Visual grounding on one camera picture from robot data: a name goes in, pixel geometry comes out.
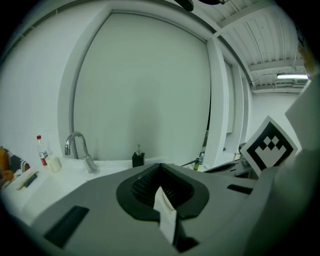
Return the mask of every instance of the ceiling light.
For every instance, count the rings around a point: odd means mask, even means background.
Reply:
[[[306,79],[308,80],[308,76],[306,74],[277,74],[277,79]]]

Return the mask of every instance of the white countertop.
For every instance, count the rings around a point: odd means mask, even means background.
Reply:
[[[149,158],[145,164],[163,163],[165,160],[165,157]],[[34,166],[1,192],[2,200],[11,215],[30,226],[46,208],[85,182],[132,168],[131,160],[94,161],[99,171],[90,174],[83,160],[59,158],[59,161],[61,169],[58,172],[53,173],[42,165]],[[28,187],[17,190],[28,176],[37,171],[37,178]]]

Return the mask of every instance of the black slot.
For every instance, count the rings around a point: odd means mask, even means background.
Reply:
[[[62,248],[88,212],[88,208],[74,206],[44,235],[44,237],[54,245]]]
[[[240,193],[244,193],[244,194],[247,194],[247,195],[250,195],[252,190],[254,190],[253,188],[234,185],[234,184],[229,185],[227,187],[227,189],[230,189],[230,190],[233,190],[233,191],[237,191],[237,192],[240,192]]]

